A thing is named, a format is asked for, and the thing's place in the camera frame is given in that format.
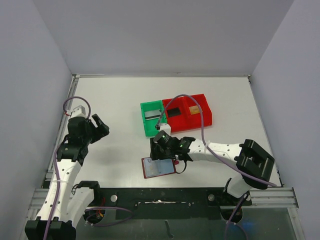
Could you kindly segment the red bin with black card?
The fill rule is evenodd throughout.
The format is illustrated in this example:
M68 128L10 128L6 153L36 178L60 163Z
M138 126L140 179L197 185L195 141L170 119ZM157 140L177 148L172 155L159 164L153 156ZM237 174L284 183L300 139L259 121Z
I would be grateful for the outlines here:
M168 117L167 110L172 108L179 108L181 115ZM182 132L192 129L191 114L188 108L186 97L178 97L165 110L167 123L171 126L172 132Z

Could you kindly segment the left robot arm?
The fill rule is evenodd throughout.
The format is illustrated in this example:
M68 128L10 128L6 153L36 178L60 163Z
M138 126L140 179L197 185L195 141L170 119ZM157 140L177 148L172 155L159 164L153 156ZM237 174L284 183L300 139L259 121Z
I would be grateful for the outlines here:
M97 114L91 118L73 116L68 133L57 149L55 176L47 196L34 220L28 220L24 231L29 240L74 240L78 222L89 206L100 206L103 193L98 181L76 183L88 146L110 133Z

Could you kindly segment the red bin with gold card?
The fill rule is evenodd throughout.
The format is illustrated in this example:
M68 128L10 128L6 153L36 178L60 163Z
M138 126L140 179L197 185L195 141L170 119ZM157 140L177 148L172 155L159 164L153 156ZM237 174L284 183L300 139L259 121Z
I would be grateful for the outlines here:
M213 114L208 104L206 96L201 94L194 94L186 97L188 108L191 106L198 106L200 113L190 116L191 130L211 126L213 124Z

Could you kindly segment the green plastic bin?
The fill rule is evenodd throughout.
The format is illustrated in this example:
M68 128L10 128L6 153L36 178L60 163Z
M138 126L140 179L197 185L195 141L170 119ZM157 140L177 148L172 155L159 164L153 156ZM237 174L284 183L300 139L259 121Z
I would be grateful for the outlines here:
M159 132L159 130L156 128L156 124L160 117L146 120L144 112L150 110L160 110L162 113L164 111L163 102L161 100L143 102L140 104L140 109L145 136L154 137Z

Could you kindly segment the thin white card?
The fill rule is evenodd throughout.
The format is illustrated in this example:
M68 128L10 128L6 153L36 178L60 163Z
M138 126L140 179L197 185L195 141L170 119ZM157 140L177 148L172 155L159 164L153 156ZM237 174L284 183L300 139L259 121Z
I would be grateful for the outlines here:
M159 109L149 110L144 112L144 118L146 120L158 119L161 116L161 111Z

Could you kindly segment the red leather card holder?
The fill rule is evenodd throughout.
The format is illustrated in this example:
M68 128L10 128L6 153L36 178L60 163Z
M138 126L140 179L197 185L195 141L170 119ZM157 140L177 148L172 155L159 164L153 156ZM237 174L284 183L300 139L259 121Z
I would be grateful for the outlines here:
M153 160L153 161L158 162L160 174L157 176L153 176L153 177L146 177L145 169L144 169L144 161L148 160L148 159L152 160L150 157L145 157L145 158L141 159L143 177L145 179L156 178L156 177L161 177L161 176L166 176L166 175L171 175L171 174L177 173L174 161L172 159L157 159L157 160Z

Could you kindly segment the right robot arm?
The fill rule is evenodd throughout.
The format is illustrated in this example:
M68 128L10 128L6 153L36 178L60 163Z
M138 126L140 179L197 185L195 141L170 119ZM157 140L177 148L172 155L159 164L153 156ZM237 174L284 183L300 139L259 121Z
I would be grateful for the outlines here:
M251 139L236 144L204 143L194 137L172 137L161 130L150 138L150 157L154 161L208 161L230 167L237 174L228 177L222 192L223 200L230 205L251 189L265 190L276 186L270 181L275 159Z

